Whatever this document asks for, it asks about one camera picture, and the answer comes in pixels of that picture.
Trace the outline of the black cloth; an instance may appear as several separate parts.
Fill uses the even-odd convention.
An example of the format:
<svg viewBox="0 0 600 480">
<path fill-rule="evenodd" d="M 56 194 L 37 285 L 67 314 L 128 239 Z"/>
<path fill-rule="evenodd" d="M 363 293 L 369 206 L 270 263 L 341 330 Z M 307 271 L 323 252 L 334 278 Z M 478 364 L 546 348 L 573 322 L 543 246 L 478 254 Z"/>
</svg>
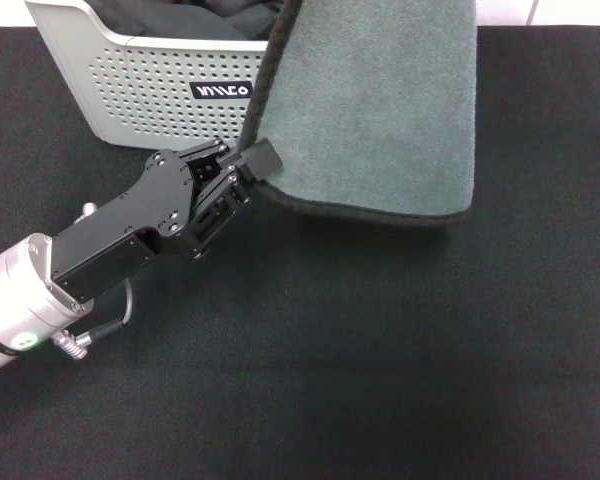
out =
<svg viewBox="0 0 600 480">
<path fill-rule="evenodd" d="M 110 30 L 155 38 L 261 41 L 285 0 L 84 0 Z"/>
</svg>

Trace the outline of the grey towel with black trim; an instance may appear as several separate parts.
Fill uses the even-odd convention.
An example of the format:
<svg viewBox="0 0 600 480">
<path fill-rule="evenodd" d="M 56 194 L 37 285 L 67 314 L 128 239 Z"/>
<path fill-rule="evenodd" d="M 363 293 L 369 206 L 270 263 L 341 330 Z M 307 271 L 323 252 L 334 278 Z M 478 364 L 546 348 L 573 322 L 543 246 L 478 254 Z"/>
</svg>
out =
<svg viewBox="0 0 600 480">
<path fill-rule="evenodd" d="M 283 0 L 241 149 L 271 142 L 262 185 L 310 215 L 440 225 L 472 206 L 475 0 Z"/>
</svg>

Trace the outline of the grey perforated storage box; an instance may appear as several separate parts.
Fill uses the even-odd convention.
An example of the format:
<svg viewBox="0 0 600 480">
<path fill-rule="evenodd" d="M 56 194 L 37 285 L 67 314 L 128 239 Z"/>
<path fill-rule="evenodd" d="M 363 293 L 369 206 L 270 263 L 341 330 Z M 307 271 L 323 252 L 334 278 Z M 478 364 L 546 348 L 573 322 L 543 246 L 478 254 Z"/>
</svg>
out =
<svg viewBox="0 0 600 480">
<path fill-rule="evenodd" d="M 235 145 L 250 99 L 197 100 L 190 82 L 255 85 L 264 41 L 127 36 L 84 0 L 24 0 L 96 137 L 181 150 L 213 139 Z"/>
</svg>

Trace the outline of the black logo label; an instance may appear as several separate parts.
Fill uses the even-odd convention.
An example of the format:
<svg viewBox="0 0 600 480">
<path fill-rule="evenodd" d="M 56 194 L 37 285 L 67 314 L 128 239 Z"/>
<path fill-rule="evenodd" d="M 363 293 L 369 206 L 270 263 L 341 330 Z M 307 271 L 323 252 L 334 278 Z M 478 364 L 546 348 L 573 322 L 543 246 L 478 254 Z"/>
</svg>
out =
<svg viewBox="0 0 600 480">
<path fill-rule="evenodd" d="M 253 92 L 250 81 L 190 82 L 189 86 L 197 100 L 249 99 Z"/>
</svg>

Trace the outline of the black tablecloth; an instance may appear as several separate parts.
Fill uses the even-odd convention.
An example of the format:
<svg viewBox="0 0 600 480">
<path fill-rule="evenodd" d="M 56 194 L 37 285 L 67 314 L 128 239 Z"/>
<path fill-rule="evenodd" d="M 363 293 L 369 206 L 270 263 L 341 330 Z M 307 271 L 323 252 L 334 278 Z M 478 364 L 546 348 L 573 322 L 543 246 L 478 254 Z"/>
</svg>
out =
<svg viewBox="0 0 600 480">
<path fill-rule="evenodd" d="M 600 28 L 482 27 L 477 85 L 464 219 L 256 196 L 0 370 L 0 480 L 600 480 Z"/>
</svg>

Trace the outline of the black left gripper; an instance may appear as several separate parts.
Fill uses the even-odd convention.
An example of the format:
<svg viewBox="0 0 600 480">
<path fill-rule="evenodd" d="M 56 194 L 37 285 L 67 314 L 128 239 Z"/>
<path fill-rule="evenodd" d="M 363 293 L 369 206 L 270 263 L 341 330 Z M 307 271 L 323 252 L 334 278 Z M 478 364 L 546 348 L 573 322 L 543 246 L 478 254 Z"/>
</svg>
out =
<svg viewBox="0 0 600 480">
<path fill-rule="evenodd" d="M 282 167 L 264 139 L 234 152 L 213 139 L 149 157 L 137 182 L 52 241 L 51 280 L 88 302 L 175 244 L 192 208 L 192 237 L 212 238 Z"/>
</svg>

